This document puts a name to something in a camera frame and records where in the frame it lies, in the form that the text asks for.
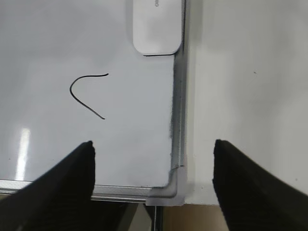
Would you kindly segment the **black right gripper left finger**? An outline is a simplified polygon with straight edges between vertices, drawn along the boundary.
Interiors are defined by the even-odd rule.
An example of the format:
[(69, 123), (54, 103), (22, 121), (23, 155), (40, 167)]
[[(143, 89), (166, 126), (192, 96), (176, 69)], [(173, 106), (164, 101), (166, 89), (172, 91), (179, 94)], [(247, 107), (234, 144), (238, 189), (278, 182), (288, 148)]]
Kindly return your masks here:
[(0, 202), (2, 231), (85, 231), (95, 183), (95, 149), (80, 144), (28, 186)]

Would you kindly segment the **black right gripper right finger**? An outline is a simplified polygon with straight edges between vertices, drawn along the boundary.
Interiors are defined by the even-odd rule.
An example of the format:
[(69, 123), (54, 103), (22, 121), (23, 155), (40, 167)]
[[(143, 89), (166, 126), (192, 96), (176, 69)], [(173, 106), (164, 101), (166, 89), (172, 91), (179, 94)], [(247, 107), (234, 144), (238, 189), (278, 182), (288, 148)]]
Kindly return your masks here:
[(213, 187), (230, 231), (306, 231), (308, 196), (216, 140)]

